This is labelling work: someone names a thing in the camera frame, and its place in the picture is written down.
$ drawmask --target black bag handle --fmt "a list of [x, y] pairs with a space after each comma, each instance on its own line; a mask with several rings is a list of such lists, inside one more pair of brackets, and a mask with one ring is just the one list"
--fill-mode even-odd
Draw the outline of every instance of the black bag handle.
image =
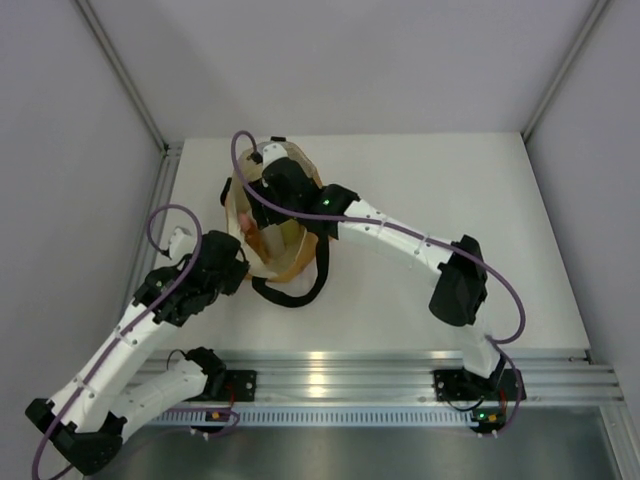
[[224, 183], [224, 187], [222, 188], [222, 192], [220, 192], [220, 205], [224, 207], [224, 202], [227, 201], [227, 195], [229, 194], [229, 189], [231, 188], [231, 177], [227, 178], [227, 181]]
[[329, 237], [326, 235], [318, 237], [318, 243], [316, 244], [316, 265], [318, 267], [316, 281], [309, 292], [300, 297], [292, 297], [291, 295], [267, 286], [266, 278], [253, 277], [251, 279], [251, 286], [263, 298], [276, 305], [287, 308], [304, 307], [315, 300], [329, 276]]

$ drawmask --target white robotic arm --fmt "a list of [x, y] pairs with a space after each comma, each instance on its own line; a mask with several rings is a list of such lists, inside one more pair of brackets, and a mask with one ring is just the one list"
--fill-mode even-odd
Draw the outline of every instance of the white robotic arm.
[[[451, 260], [453, 252], [433, 247], [426, 240], [409, 237], [388, 225], [400, 222], [376, 210], [364, 200], [354, 201], [344, 215], [353, 218], [380, 220], [380, 225], [356, 222], [338, 224], [338, 238], [368, 247], [380, 255], [415, 270], [431, 288], [436, 288], [442, 276], [441, 265]], [[436, 239], [443, 243], [450, 240]], [[487, 340], [487, 326], [477, 319], [473, 324], [456, 326], [454, 334], [462, 351], [463, 364], [468, 372], [489, 378], [500, 363], [500, 355]]]
[[[177, 265], [150, 272], [86, 366], [50, 399], [36, 399], [26, 410], [43, 433], [57, 422], [50, 440], [85, 475], [101, 470], [133, 433], [172, 406], [194, 397], [214, 399], [220, 393], [226, 366], [203, 347], [188, 351], [167, 372], [123, 392], [158, 347], [220, 293], [235, 293], [248, 271], [246, 259], [236, 258], [241, 253], [237, 239], [209, 232], [202, 237], [199, 255], [192, 257], [195, 240], [185, 229], [174, 231], [167, 253]], [[191, 262], [184, 281], [145, 314], [176, 281], [181, 265], [184, 269]]]

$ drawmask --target metal frame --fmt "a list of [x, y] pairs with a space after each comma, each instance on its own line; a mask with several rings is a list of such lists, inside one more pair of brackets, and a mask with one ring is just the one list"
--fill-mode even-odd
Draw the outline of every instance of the metal frame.
[[154, 143], [158, 147], [158, 150], [160, 150], [161, 152], [166, 151], [167, 142], [162, 136], [162, 132], [160, 132], [160, 129], [158, 128], [158, 125], [156, 124], [155, 120], [153, 119], [153, 116], [151, 115], [151, 112], [149, 112], [147, 105], [142, 99], [142, 96], [140, 95], [138, 88], [136, 87], [135, 83], [131, 79], [131, 75], [129, 75], [129, 72], [127, 71], [124, 64], [122, 63], [122, 60], [120, 60], [120, 56], [118, 55], [118, 52], [113, 47], [113, 44], [111, 43], [111, 39], [109, 38], [109, 35], [107, 35], [107, 32], [102, 26], [102, 23], [100, 22], [100, 19], [98, 18], [98, 15], [96, 14], [95, 10], [91, 6], [91, 3], [89, 2], [89, 0], [71, 0], [71, 1], [75, 5], [82, 19], [84, 20], [85, 25], [91, 31], [94, 40], [100, 47], [100, 50], [102, 50], [102, 53], [107, 59], [107, 62], [109, 63], [109, 66], [112, 68], [116, 78], [120, 81], [120, 84], [122, 85], [122, 88], [127, 94], [127, 97], [131, 101], [131, 104], [135, 108], [136, 112], [138, 112], [138, 115], [140, 115], [140, 118], [144, 123], [144, 126], [146, 127], [147, 131], [149, 132], [149, 135], [151, 136]]
[[[149, 135], [163, 153], [159, 164], [156, 186], [149, 199], [149, 213], [166, 203], [173, 190], [182, 153], [182, 143], [167, 144], [143, 101], [139, 90], [124, 67], [109, 36], [105, 32], [90, 0], [71, 0], [76, 6], [94, 40], [133, 107], [142, 119]], [[565, 83], [572, 66], [584, 50], [595, 28], [608, 11], [612, 0], [595, 0], [584, 24], [572, 42], [565, 59], [545, 90], [539, 105], [523, 131], [528, 141], [540, 119]], [[162, 232], [164, 216], [153, 226], [152, 233]], [[155, 252], [147, 245], [144, 228], [138, 238], [137, 255], [125, 291], [127, 300], [155, 261]], [[612, 368], [593, 365], [588, 352], [575, 350], [510, 351], [521, 369], [529, 398], [524, 408], [560, 406], [566, 408], [598, 406], [605, 422], [606, 432], [622, 477], [640, 478], [640, 442], [625, 406], [622, 391]], [[132, 385], [140, 384], [151, 375], [164, 370], [168, 352], [156, 352], [140, 369]], [[313, 422], [332, 425], [354, 423], [353, 415], [385, 415], [387, 426], [426, 422], [435, 425], [442, 420], [444, 407], [435, 401], [432, 371], [435, 368], [461, 365], [458, 352], [385, 352], [358, 354], [353, 352], [218, 352], [230, 368], [250, 368], [258, 371], [258, 390], [253, 405], [242, 406], [245, 422], [252, 425], [308, 426], [308, 415]], [[323, 417], [346, 414], [346, 417]], [[374, 417], [367, 423], [380, 423]], [[468, 418], [456, 416], [444, 421], [447, 426], [459, 426]], [[180, 424], [180, 417], [160, 417], [160, 424]]]
[[553, 78], [551, 79], [551, 82], [549, 82], [547, 88], [544, 90], [544, 93], [538, 102], [538, 106], [533, 111], [531, 118], [522, 131], [522, 139], [525, 144], [529, 141], [545, 112], [558, 95], [562, 86], [566, 83], [567, 77], [571, 73], [573, 66], [576, 64], [580, 55], [584, 52], [588, 41], [596, 30], [596, 27], [602, 22], [602, 19], [609, 11], [609, 7], [611, 7], [612, 3], [613, 0], [594, 1], [586, 19], [571, 42], [571, 46], [565, 54], [560, 67], [553, 75]]

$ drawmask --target white table surface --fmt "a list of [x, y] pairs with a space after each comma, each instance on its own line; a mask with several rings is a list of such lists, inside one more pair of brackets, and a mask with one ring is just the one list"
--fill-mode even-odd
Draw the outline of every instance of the white table surface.
[[[518, 134], [289, 137], [339, 183], [423, 232], [459, 240], [469, 234], [485, 260], [511, 281], [527, 310], [517, 349], [587, 349], [589, 343], [558, 247]], [[247, 148], [241, 143], [239, 150]], [[171, 202], [191, 208], [205, 231], [225, 229], [219, 195], [232, 166], [228, 138], [187, 140]], [[167, 216], [163, 245], [181, 213]], [[165, 265], [159, 259], [157, 266]], [[315, 272], [288, 286], [303, 293]], [[490, 277], [480, 314], [496, 338], [517, 326], [515, 305]], [[330, 274], [309, 306], [272, 305], [245, 282], [191, 318], [165, 348], [242, 351], [450, 351], [452, 327], [429, 312], [432, 290], [414, 272], [345, 242], [332, 242]]]

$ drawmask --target robotic arm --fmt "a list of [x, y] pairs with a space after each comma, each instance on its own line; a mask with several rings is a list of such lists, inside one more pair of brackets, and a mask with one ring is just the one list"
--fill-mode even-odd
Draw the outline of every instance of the robotic arm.
[[[237, 258], [243, 253], [232, 236], [217, 231], [203, 235], [197, 258], [191, 256], [195, 242], [186, 230], [177, 228], [167, 254], [178, 263], [150, 272], [87, 365], [49, 400], [36, 399], [26, 410], [43, 433], [60, 417], [50, 439], [85, 475], [101, 470], [134, 432], [165, 410], [196, 396], [213, 399], [222, 387], [225, 364], [212, 350], [200, 347], [187, 352], [169, 371], [123, 393], [149, 355], [219, 294], [235, 293], [249, 270], [246, 259]], [[131, 322], [176, 281], [188, 262], [193, 266], [184, 281], [129, 331]], [[100, 365], [107, 349], [108, 361]], [[78, 388], [81, 392], [74, 400]], [[62, 413], [70, 400], [70, 408]]]
[[[257, 145], [249, 157], [263, 167], [262, 178], [249, 186], [267, 202], [247, 191], [258, 227], [294, 218], [286, 211], [311, 214], [295, 218], [318, 236], [357, 243], [416, 270], [434, 288], [429, 302], [433, 315], [456, 327], [465, 382], [479, 392], [495, 390], [506, 362], [486, 338], [486, 326], [476, 318], [487, 297], [487, 274], [458, 253], [432, 248], [436, 243], [453, 245], [482, 259], [478, 242], [467, 235], [460, 242], [451, 242], [416, 234], [351, 190], [336, 184], [318, 187], [298, 162], [288, 158], [282, 145], [285, 139], [272, 140]], [[323, 217], [332, 220], [321, 220]]]

